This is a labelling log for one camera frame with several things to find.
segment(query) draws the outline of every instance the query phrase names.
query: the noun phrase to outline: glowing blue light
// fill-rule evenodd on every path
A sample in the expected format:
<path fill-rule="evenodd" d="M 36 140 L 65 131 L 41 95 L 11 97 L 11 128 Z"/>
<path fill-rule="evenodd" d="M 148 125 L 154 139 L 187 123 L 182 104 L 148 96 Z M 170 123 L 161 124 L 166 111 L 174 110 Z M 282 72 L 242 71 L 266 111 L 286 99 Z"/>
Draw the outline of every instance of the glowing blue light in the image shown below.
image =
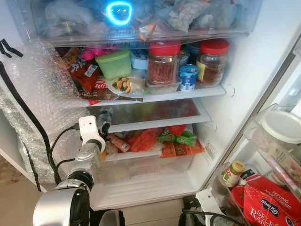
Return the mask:
<path fill-rule="evenodd" d="M 114 6 L 126 6 L 129 9 L 129 13 L 128 13 L 128 18 L 126 20 L 118 20 L 114 17 L 114 15 L 112 14 L 112 7 Z M 126 25 L 132 16 L 132 6 L 124 1 L 116 1 L 116 2 L 112 2 L 107 6 L 106 9 L 106 13 L 107 13 L 107 17 L 116 25 Z"/>

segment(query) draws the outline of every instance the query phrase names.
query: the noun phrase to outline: green lid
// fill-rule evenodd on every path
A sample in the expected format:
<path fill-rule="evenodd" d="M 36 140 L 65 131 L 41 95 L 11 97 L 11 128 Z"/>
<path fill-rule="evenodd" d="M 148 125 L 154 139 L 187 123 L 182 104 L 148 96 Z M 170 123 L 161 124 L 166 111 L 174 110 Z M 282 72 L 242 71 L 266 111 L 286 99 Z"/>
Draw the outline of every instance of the green lid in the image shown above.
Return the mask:
<path fill-rule="evenodd" d="M 104 54 L 102 56 L 95 57 L 95 60 L 98 63 L 107 63 L 114 60 L 120 60 L 130 55 L 129 50 L 117 50 L 109 54 Z"/>

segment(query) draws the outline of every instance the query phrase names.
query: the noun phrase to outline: white plate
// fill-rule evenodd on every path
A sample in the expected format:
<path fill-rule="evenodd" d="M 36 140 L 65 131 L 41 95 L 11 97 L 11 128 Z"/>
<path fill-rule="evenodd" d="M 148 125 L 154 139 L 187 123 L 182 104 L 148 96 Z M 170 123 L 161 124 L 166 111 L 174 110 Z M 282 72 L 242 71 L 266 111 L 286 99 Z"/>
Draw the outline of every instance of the white plate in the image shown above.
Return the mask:
<path fill-rule="evenodd" d="M 106 84 L 108 86 L 108 89 L 122 97 L 129 97 L 129 98 L 142 98 L 143 93 L 145 90 L 145 79 L 136 78 L 136 77 L 128 77 L 130 79 L 130 82 L 132 83 L 132 92 L 126 93 L 125 91 L 119 91 L 118 89 L 113 87 L 113 81 L 114 80 L 106 80 Z"/>

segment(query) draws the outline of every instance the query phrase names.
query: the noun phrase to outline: self raising flour bag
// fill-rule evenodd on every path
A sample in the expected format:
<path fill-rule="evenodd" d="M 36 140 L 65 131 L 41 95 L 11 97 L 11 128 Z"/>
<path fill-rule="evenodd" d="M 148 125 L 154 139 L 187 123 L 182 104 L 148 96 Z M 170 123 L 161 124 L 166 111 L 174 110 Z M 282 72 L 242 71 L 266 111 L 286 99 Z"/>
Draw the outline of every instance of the self raising flour bag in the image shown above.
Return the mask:
<path fill-rule="evenodd" d="M 292 193 L 284 190 L 260 174 L 255 174 L 247 178 L 246 181 L 249 186 L 271 196 L 290 216 L 301 220 L 301 203 Z"/>
<path fill-rule="evenodd" d="M 271 196 L 250 186 L 245 186 L 244 214 L 252 226 L 300 225 Z"/>

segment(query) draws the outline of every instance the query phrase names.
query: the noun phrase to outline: green container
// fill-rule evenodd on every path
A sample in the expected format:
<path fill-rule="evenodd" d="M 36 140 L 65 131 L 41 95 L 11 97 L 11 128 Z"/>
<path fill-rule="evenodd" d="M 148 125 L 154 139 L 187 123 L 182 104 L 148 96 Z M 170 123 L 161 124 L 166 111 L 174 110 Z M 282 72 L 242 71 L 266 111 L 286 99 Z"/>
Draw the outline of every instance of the green container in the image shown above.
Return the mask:
<path fill-rule="evenodd" d="M 132 66 L 129 50 L 117 50 L 95 58 L 103 75 L 108 80 L 126 77 L 131 74 Z"/>

